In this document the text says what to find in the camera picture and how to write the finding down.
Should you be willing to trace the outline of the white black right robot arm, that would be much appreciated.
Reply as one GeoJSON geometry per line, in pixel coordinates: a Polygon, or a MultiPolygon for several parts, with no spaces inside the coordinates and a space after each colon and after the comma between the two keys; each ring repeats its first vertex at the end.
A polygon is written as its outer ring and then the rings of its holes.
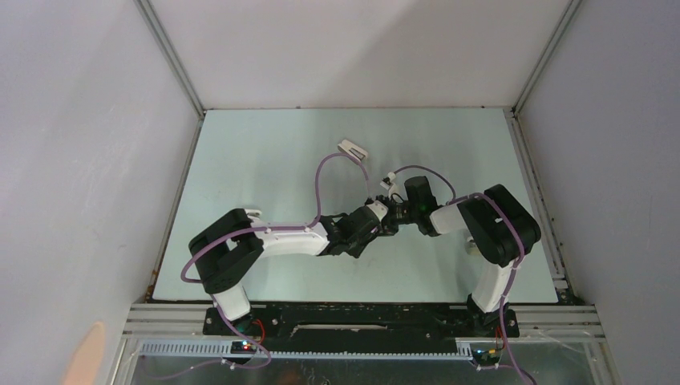
{"type": "Polygon", "coordinates": [[[486,335],[505,312],[516,270],[542,237],[540,226],[502,185],[440,205],[429,180],[415,176],[405,181],[407,198],[397,193],[379,200],[387,207],[382,234],[394,235],[401,225],[416,225],[429,237],[465,232],[484,258],[475,289],[467,297],[467,327],[486,335]]]}

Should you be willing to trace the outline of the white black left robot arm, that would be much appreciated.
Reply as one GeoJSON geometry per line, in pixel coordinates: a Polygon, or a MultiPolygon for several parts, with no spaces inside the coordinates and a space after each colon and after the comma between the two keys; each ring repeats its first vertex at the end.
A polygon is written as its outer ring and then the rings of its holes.
{"type": "Polygon", "coordinates": [[[241,279],[257,260],[290,254],[357,258],[378,236],[387,214],[384,204],[369,201],[350,214],[321,216],[308,226],[265,223],[257,210],[233,209],[189,242],[192,258],[181,278],[201,283],[222,310],[223,324],[244,334],[252,327],[253,312],[241,279]],[[186,276],[191,266],[198,281],[186,276]]]}

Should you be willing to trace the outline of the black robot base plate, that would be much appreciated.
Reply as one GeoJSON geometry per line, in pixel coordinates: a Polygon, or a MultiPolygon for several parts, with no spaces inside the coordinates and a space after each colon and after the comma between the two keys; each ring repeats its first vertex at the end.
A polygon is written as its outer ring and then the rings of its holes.
{"type": "Polygon", "coordinates": [[[271,353],[458,353],[464,338],[520,335],[514,310],[483,323],[462,303],[257,302],[230,326],[218,309],[204,316],[202,333],[262,337],[271,353]]]}

